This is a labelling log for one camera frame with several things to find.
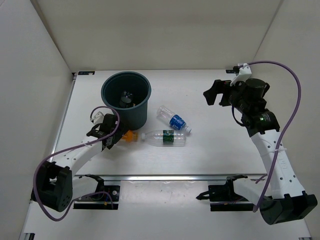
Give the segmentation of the orange plastic bottle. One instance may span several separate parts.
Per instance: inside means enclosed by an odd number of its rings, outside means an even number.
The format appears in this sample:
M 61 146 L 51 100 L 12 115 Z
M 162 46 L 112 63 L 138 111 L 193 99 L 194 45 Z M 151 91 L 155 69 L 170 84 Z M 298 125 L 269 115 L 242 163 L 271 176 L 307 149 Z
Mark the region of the orange plastic bottle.
M 128 130 L 120 139 L 122 142 L 126 143 L 132 143 L 132 142 L 137 142 L 139 140 L 139 133 Z

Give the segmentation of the clear bottle black label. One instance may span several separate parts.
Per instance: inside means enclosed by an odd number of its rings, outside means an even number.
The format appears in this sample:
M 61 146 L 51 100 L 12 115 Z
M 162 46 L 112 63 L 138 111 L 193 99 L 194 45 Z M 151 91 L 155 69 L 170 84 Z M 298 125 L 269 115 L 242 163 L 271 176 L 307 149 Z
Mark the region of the clear bottle black label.
M 134 95 L 129 91 L 124 90 L 120 95 L 119 106 L 121 108 L 131 108 Z

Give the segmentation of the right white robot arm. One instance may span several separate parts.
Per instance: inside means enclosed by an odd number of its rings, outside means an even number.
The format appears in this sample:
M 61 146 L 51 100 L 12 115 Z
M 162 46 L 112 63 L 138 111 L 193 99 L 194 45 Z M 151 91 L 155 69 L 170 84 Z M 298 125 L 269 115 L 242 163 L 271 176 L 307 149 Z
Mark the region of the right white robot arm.
M 265 182 L 253 182 L 243 174 L 228 176 L 221 188 L 210 189 L 208 195 L 225 196 L 229 201 L 243 197 L 260 211 L 268 225 L 275 225 L 303 219 L 318 201 L 315 195 L 306 193 L 291 167 L 282 143 L 284 131 L 275 114 L 266 108 L 264 96 L 269 88 L 257 78 L 237 83 L 217 79 L 203 95 L 211 106 L 221 94 L 220 106 L 230 106 L 242 114 L 240 126 L 246 128 L 267 173 Z

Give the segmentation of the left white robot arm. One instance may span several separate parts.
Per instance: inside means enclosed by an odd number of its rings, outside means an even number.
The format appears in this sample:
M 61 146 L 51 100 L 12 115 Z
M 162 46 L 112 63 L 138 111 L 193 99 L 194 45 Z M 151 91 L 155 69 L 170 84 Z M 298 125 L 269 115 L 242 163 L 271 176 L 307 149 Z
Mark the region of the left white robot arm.
M 111 149 L 128 130 L 117 115 L 99 112 L 79 148 L 70 147 L 61 151 L 59 158 L 52 162 L 45 161 L 38 167 L 32 200 L 60 213 L 69 207 L 73 199 L 87 195 L 93 200 L 103 198 L 105 188 L 101 177 L 92 173 L 79 177 L 76 174 L 94 156 Z

